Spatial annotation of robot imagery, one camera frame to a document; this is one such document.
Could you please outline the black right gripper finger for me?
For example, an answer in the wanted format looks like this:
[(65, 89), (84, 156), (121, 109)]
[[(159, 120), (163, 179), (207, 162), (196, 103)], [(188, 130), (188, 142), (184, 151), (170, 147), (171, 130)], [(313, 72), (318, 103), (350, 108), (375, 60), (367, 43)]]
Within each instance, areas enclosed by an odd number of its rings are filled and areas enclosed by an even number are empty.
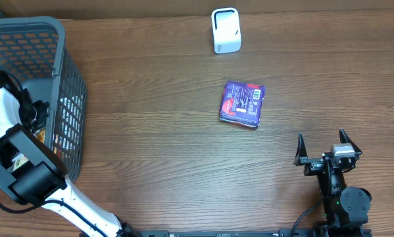
[(339, 139), (342, 144), (351, 144), (356, 154), (361, 154), (361, 149), (349, 138), (344, 129), (339, 130)]
[(296, 158), (307, 158), (307, 150), (306, 150), (306, 145), (303, 139), (303, 135), (300, 132), (298, 136), (298, 146), (297, 146), (297, 151), (296, 151)]

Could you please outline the purple Carefree pad pack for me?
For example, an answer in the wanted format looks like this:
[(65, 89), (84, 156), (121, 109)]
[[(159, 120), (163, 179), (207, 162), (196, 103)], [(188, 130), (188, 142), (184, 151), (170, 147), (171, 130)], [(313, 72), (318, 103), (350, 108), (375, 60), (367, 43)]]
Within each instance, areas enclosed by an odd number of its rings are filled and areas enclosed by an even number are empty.
[(257, 129), (266, 87), (228, 81), (224, 86), (219, 119)]

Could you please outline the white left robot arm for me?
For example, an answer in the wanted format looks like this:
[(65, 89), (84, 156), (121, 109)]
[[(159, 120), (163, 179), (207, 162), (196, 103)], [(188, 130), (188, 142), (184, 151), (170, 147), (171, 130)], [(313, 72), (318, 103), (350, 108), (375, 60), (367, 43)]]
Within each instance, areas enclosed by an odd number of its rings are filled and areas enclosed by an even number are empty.
[(82, 236), (139, 236), (79, 191), (63, 161), (36, 136), (48, 108), (0, 70), (0, 209), (23, 214), (44, 208), (77, 226)]

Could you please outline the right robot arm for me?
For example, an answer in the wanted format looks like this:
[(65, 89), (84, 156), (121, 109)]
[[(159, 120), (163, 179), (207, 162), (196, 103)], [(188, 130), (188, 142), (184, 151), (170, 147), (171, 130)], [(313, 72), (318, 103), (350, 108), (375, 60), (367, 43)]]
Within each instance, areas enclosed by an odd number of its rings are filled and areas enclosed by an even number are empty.
[[(303, 135), (299, 134), (293, 164), (304, 167), (305, 176), (316, 176), (321, 199), (301, 214), (290, 230), (290, 236), (367, 237), (372, 231), (363, 228), (368, 222), (372, 195), (364, 188), (348, 187), (344, 174), (356, 167), (361, 149), (341, 129), (340, 142), (331, 146), (319, 158), (309, 158)], [(324, 221), (314, 223), (309, 230), (298, 230), (301, 220), (319, 205), (324, 208)]]

